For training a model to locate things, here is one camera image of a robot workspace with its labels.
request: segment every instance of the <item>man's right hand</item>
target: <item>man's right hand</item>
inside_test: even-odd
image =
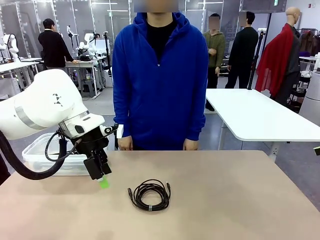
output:
[[[212,56],[216,55],[217,54],[217,50],[213,49],[213,48],[210,48],[209,49],[209,54],[211,54]]]
[[[122,151],[132,151],[134,149],[131,136],[126,136],[118,139],[118,145]]]

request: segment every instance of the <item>man's left hand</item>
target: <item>man's left hand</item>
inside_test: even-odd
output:
[[[219,74],[220,74],[220,67],[216,67],[215,68],[215,74],[219,77]]]
[[[198,141],[192,141],[189,139],[185,139],[183,143],[184,151],[197,151],[198,150]]]

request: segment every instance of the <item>olive green jacket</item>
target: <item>olive green jacket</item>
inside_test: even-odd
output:
[[[216,55],[212,56],[208,53],[209,57],[209,67],[210,68],[221,68],[221,64],[225,55],[226,48],[226,38],[222,32],[218,32],[216,35],[211,36],[210,31],[207,31],[203,34],[206,45],[209,49],[215,49]]]

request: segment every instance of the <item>hand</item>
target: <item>hand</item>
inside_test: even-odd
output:
[[[215,68],[215,74],[219,77],[219,74],[220,74],[220,67],[216,67]]]
[[[133,145],[131,136],[119,138],[118,145],[119,145],[120,150],[122,150],[122,151],[132,151],[134,149],[134,145]]]
[[[211,54],[212,56],[216,55],[217,54],[217,50],[213,49],[213,48],[210,48],[209,49],[209,54]]]
[[[198,141],[192,141],[189,139],[185,139],[183,143],[184,151],[197,151],[198,150]]]

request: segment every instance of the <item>man in blue hoodie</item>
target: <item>man in blue hoodie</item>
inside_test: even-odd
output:
[[[182,13],[149,8],[137,13],[113,49],[114,121],[124,125],[121,150],[198,149],[208,60],[203,35]]]

